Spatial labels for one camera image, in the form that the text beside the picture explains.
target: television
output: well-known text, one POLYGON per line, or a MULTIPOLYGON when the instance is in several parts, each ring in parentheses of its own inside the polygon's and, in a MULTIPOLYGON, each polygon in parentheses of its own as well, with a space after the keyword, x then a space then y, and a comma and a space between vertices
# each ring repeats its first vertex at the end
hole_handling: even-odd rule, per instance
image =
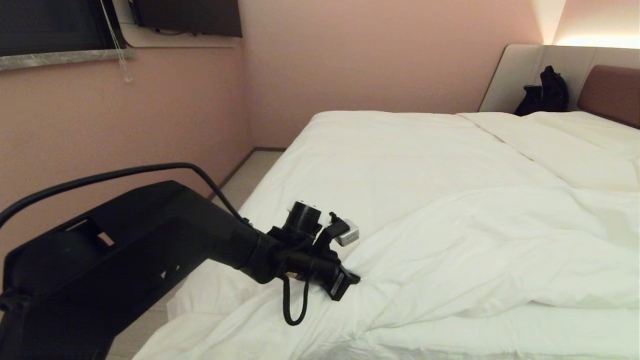
POLYGON ((242 37, 238 0, 130 0, 138 26, 242 37))

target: bed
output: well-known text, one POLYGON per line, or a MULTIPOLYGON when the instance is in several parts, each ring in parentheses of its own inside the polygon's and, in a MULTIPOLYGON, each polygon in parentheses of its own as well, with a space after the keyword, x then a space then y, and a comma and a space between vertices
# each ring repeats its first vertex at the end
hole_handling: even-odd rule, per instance
POLYGON ((588 112, 316 115, 240 212, 349 218, 362 282, 289 327, 280 281, 207 261, 135 359, 637 359, 638 84, 594 68, 588 112))

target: white duvet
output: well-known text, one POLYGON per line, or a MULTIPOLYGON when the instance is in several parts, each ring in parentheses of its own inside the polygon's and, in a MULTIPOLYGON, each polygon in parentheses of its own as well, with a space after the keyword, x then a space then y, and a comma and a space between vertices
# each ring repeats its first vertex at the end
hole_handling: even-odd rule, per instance
POLYGON ((208 261, 136 358, 638 357, 637 192, 571 190, 455 115, 333 112, 241 213, 267 231, 296 199, 360 226, 339 250, 360 284, 340 302, 312 288, 289 327, 281 281, 208 261))

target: window sill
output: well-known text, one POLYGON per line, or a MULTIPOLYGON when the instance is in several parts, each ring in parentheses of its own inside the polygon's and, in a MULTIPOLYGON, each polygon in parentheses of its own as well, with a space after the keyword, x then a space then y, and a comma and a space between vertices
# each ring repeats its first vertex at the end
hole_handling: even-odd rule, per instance
MULTIPOLYGON (((136 51, 134 49, 122 49, 122 52, 125 58, 136 57, 136 51)), ((117 58, 118 52, 116 50, 87 50, 69 51, 66 53, 0 56, 0 70, 13 70, 25 67, 79 63, 82 61, 109 60, 117 58)))

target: black backpack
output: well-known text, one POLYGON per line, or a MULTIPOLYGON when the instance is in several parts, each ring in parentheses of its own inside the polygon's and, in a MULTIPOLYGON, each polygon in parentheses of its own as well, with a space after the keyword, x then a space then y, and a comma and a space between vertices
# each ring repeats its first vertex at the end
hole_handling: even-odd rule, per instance
POLYGON ((569 90, 560 74, 549 65, 540 73, 542 86, 526 85, 524 100, 518 105, 515 115, 524 116, 536 111, 562 113, 569 104, 569 90))

